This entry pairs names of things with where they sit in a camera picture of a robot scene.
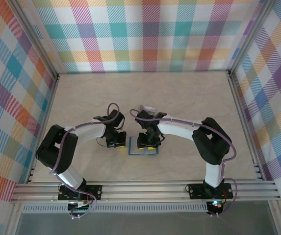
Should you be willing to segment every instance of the small square object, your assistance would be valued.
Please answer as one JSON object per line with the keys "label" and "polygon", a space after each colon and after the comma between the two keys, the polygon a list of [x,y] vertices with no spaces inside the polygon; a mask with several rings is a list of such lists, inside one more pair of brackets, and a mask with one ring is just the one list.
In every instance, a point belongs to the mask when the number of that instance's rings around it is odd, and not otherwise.
{"label": "small square object", "polygon": [[159,148],[142,148],[138,149],[137,147],[137,138],[138,137],[130,137],[129,145],[128,145],[128,154],[129,155],[156,155],[159,154]]}

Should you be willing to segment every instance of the plaid wall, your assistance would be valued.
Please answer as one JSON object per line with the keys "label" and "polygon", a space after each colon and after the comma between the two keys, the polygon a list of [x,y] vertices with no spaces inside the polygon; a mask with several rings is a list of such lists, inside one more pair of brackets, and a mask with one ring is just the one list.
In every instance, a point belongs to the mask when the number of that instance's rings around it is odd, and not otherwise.
{"label": "plaid wall", "polygon": [[281,0],[236,75],[259,158],[281,194]]}
{"label": "plaid wall", "polygon": [[263,0],[20,2],[57,70],[70,73],[225,70]]}
{"label": "plaid wall", "polygon": [[23,183],[53,79],[5,0],[0,0],[0,234]]}
{"label": "plaid wall", "polygon": [[242,46],[243,46],[244,43],[245,43],[245,40],[246,40],[246,38],[247,38],[248,33],[250,32],[252,26],[254,25],[254,22],[255,22],[257,16],[258,16],[259,13],[260,13],[260,10],[261,10],[261,8],[262,8],[262,5],[263,5],[264,1],[265,1],[265,0],[259,0],[259,3],[258,3],[258,5],[257,5],[257,7],[256,7],[256,9],[255,9],[255,11],[254,11],[254,13],[253,13],[253,15],[251,16],[251,18],[250,18],[250,20],[249,20],[249,23],[248,23],[248,25],[247,25],[247,27],[246,27],[246,29],[245,29],[245,31],[244,31],[244,33],[243,33],[241,39],[239,40],[239,43],[238,43],[238,45],[237,45],[237,48],[235,49],[235,52],[234,52],[234,54],[233,54],[233,56],[232,56],[232,59],[230,60],[230,63],[229,63],[229,65],[228,65],[228,67],[227,67],[227,70],[230,70],[230,69],[232,68],[232,65],[233,65],[235,59],[237,58],[240,49],[242,48]]}

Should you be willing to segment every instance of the marble surface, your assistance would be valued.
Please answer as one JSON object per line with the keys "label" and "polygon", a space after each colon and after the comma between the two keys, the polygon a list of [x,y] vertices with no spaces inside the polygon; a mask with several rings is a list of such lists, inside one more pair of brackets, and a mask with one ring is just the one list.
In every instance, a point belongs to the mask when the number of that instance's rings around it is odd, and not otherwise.
{"label": "marble surface", "polygon": [[[119,104],[127,139],[143,132],[130,116],[138,105],[157,108],[177,118],[214,118],[231,137],[237,157],[226,165],[225,176],[254,179],[255,171],[224,72],[159,72],[62,75],[46,131],[54,125],[73,126],[106,115],[110,102]],[[128,155],[128,148],[106,148],[90,140],[76,148],[73,166],[87,181],[202,180],[205,162],[195,144],[167,135],[154,156]],[[37,162],[32,180],[56,181]]]}

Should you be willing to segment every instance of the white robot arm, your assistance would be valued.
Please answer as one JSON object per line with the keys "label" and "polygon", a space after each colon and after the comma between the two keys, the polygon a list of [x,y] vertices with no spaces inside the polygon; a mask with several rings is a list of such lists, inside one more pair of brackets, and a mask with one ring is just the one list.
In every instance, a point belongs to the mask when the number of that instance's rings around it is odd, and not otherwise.
{"label": "white robot arm", "polygon": [[[113,110],[109,116],[96,117],[95,119],[103,121],[110,120],[117,114],[118,111]],[[72,130],[66,135],[64,144],[61,150],[61,158],[57,163],[57,156],[59,152],[58,144],[61,143],[63,135],[71,129],[71,127],[63,128],[54,125],[50,128],[43,142],[36,152],[36,158],[50,169],[56,167],[55,175],[63,182],[73,189],[85,191],[86,180],[83,179],[71,165],[73,155],[77,145],[88,140],[105,137],[107,147],[125,146],[126,132],[118,132],[114,127],[120,126],[124,121],[123,114],[120,113],[118,117],[112,122],[102,124],[90,124],[75,130]],[[151,121],[152,118],[162,118],[160,121]],[[230,138],[221,129],[221,127],[212,119],[206,118],[204,121],[195,122],[196,125],[187,125],[180,122],[172,121],[174,118],[164,113],[158,113],[155,117],[149,115],[145,111],[138,113],[136,121],[147,130],[146,133],[139,133],[137,145],[141,147],[157,147],[161,145],[159,136],[161,135],[176,135],[194,141],[201,157],[206,161],[206,175],[204,183],[210,189],[219,188],[223,184],[222,176],[222,159],[229,151],[229,144],[220,136],[209,131],[207,128],[201,126],[209,126],[212,129]],[[177,121],[186,122],[183,119],[176,119]]]}
{"label": "white robot arm", "polygon": [[[170,115],[166,115],[163,118],[175,119]],[[201,124],[201,121],[195,121],[194,123]],[[190,141],[194,141],[193,132],[198,129],[197,126],[188,126],[185,124],[172,122],[172,121],[161,121],[157,126],[160,132],[163,133],[164,135],[175,135],[175,136],[189,139]],[[223,179],[223,177],[221,176],[222,163],[219,165],[212,165],[206,162],[205,166],[206,166],[206,174],[204,178],[205,182],[214,188],[218,187]]]}

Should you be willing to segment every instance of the cable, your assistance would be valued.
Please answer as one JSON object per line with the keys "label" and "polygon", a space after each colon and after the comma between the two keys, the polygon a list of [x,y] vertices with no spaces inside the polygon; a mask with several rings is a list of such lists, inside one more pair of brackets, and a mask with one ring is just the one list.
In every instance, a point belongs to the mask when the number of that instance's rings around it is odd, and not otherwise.
{"label": "cable", "polygon": [[235,201],[236,201],[236,198],[237,198],[237,183],[236,183],[236,181],[232,178],[225,178],[225,179],[233,181],[233,183],[235,185],[235,195],[234,195],[233,201],[231,202],[231,205],[225,211],[223,211],[220,215],[223,215],[226,212],[228,212],[231,209],[231,207],[235,204]]}
{"label": "cable", "polygon": [[93,198],[94,204],[93,204],[93,205],[91,206],[91,208],[90,208],[87,212],[85,212],[84,214],[78,215],[78,216],[76,217],[76,216],[73,215],[73,210],[71,210],[70,215],[71,215],[72,219],[74,219],[74,218],[81,219],[82,217],[84,217],[85,215],[87,215],[88,213],[90,213],[90,212],[94,209],[94,207],[95,207],[96,204],[97,204],[97,198],[96,198],[93,194],[88,193],[88,192],[84,192],[84,191],[80,191],[80,190],[77,190],[77,189],[74,189],[74,188],[72,188],[71,186],[69,186],[67,183],[65,183],[60,177],[58,177],[58,175],[56,175],[56,177],[59,179],[60,182],[62,182],[62,183],[64,184],[65,187],[67,187],[67,188],[70,189],[71,191],[78,192],[78,193],[82,193],[82,194],[85,194],[85,195],[90,196],[90,197]]}
{"label": "cable", "polygon": [[[152,118],[152,119],[145,119],[145,118],[139,118],[139,117],[135,116],[135,115],[132,113],[133,111],[135,111],[135,112],[137,112],[137,113],[139,113],[139,111],[136,110],[136,109],[131,109],[131,110],[129,111],[130,115],[131,115],[132,117],[134,117],[135,119],[137,119],[137,120],[141,120],[141,121],[173,121],[173,122],[181,123],[181,124],[184,124],[184,125],[190,125],[190,126],[192,125],[192,126],[203,127],[203,128],[206,128],[206,129],[208,129],[208,130],[214,132],[215,134],[219,135],[222,139],[224,139],[224,140],[230,145],[230,147],[231,147],[231,149],[233,150],[233,153],[234,153],[232,157],[227,158],[227,159],[224,159],[224,160],[222,161],[223,164],[222,164],[221,176],[222,176],[223,178],[224,178],[224,168],[225,168],[226,162],[227,162],[227,161],[231,161],[231,160],[233,160],[234,158],[236,158],[236,149],[235,149],[234,145],[232,144],[232,142],[231,142],[227,137],[225,137],[222,133],[220,133],[219,131],[213,129],[212,127],[209,127],[209,126],[204,125],[204,124],[199,124],[199,123],[194,123],[194,122],[191,122],[191,121],[184,121],[184,120],[179,120],[179,119],[170,119],[170,118]],[[231,209],[231,207],[234,205],[234,203],[235,203],[235,201],[236,201],[236,197],[237,197],[237,184],[236,184],[236,181],[235,181],[234,179],[232,179],[232,178],[225,178],[225,179],[226,179],[226,180],[232,180],[232,181],[234,182],[234,184],[235,184],[235,196],[234,196],[233,201],[232,201],[231,205],[229,206],[229,208],[227,208],[224,212],[222,212],[221,215],[224,214],[224,213],[226,213],[227,211],[229,211],[229,210]]]}
{"label": "cable", "polygon": [[99,137],[96,138],[96,141],[97,141],[97,144],[98,144],[98,145],[100,145],[100,146],[102,146],[102,147],[107,147],[106,145],[100,144],[100,143],[98,142],[98,139],[99,139]]}
{"label": "cable", "polygon": [[60,163],[61,155],[62,155],[62,149],[63,149],[63,145],[64,145],[64,140],[70,132],[72,132],[73,130],[75,130],[77,128],[83,127],[83,126],[94,125],[94,124],[104,124],[104,123],[112,122],[118,117],[118,115],[120,113],[120,107],[116,103],[110,103],[109,106],[107,107],[107,112],[109,112],[109,109],[110,109],[111,105],[115,105],[117,107],[117,114],[115,115],[114,118],[112,118],[110,120],[107,120],[107,121],[86,122],[86,123],[83,123],[83,124],[79,124],[79,125],[71,128],[71,129],[69,129],[68,131],[65,132],[65,134],[62,137],[62,141],[61,141],[61,144],[60,144],[60,149],[58,151],[58,155],[57,155],[55,165],[52,168],[52,170],[50,171],[50,174],[55,173],[56,168],[57,168],[58,164]]}
{"label": "cable", "polygon": [[141,121],[172,121],[172,122],[177,122],[177,123],[181,123],[181,124],[189,125],[189,126],[199,126],[199,127],[203,127],[203,128],[206,128],[206,129],[208,129],[208,130],[214,132],[215,134],[219,135],[222,139],[224,139],[224,140],[230,145],[230,147],[232,148],[233,153],[234,153],[232,157],[227,158],[227,159],[224,159],[224,160],[222,161],[222,163],[223,163],[223,164],[222,164],[222,170],[221,170],[221,176],[222,176],[222,177],[223,177],[223,175],[224,175],[224,168],[225,168],[226,162],[227,162],[227,161],[231,161],[231,160],[233,160],[234,158],[236,158],[236,149],[235,149],[234,145],[232,144],[232,142],[231,142],[228,138],[226,138],[222,133],[218,132],[217,130],[213,129],[213,128],[210,127],[210,126],[207,126],[207,125],[204,125],[204,124],[199,124],[199,123],[194,123],[194,122],[191,122],[191,121],[184,121],[184,120],[171,119],[171,118],[152,118],[152,119],[139,118],[139,117],[135,116],[135,115],[132,113],[133,111],[136,111],[136,112],[138,112],[138,113],[139,113],[139,111],[136,110],[136,109],[131,109],[131,110],[129,111],[130,115],[131,115],[132,117],[134,117],[135,119],[137,119],[137,120],[141,120]]}

